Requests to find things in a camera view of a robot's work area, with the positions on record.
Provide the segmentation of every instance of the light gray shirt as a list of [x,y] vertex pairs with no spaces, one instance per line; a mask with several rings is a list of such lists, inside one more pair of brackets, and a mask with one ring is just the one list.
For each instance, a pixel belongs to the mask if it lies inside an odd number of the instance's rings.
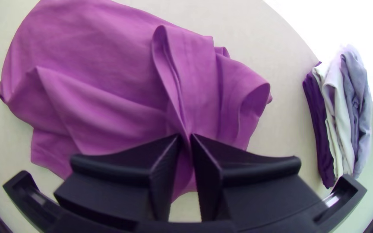
[[367,70],[353,46],[347,46],[341,54],[341,73],[355,154],[353,177],[357,178],[371,152],[372,98]]

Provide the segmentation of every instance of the folded clothes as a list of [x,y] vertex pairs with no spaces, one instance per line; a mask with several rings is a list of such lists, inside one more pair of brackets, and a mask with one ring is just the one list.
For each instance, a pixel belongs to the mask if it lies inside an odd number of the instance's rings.
[[358,178],[371,153],[372,97],[367,70],[359,52],[351,45],[341,54],[341,72],[355,153],[353,177]]
[[110,0],[41,0],[13,38],[0,97],[34,127],[31,161],[62,178],[72,154],[180,133],[174,198],[195,188],[190,134],[246,149],[272,100],[212,37]]
[[326,188],[335,184],[334,160],[329,147],[326,130],[326,108],[319,85],[312,72],[303,81],[303,90],[309,105],[313,130],[316,138],[317,168]]

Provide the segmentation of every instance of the fabric fold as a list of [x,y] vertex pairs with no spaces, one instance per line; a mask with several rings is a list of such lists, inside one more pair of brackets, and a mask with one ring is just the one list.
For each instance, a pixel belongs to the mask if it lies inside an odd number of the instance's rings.
[[212,37],[109,0],[41,0],[13,38],[0,97],[34,127],[31,161],[61,178],[72,154],[181,134],[173,198],[196,189],[190,134],[245,150],[272,99]]

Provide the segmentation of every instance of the white shirt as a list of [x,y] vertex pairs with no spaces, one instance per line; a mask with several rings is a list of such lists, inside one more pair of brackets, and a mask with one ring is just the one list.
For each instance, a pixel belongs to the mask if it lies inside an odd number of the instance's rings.
[[340,65],[340,54],[338,54],[331,63],[322,63],[313,68],[313,76],[316,78],[325,100],[327,116],[325,124],[337,178],[344,173],[352,174],[355,163],[351,144],[351,125]]

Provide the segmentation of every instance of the dark purple shirt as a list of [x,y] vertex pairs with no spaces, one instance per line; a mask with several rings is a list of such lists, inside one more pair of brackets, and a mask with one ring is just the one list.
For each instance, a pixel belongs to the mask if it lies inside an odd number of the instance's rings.
[[325,185],[326,188],[330,188],[335,184],[335,174],[333,172],[333,157],[329,149],[328,133],[325,124],[325,102],[312,72],[306,75],[306,79],[303,81],[303,89],[309,105],[313,129],[315,131],[317,168],[322,177],[323,185]]

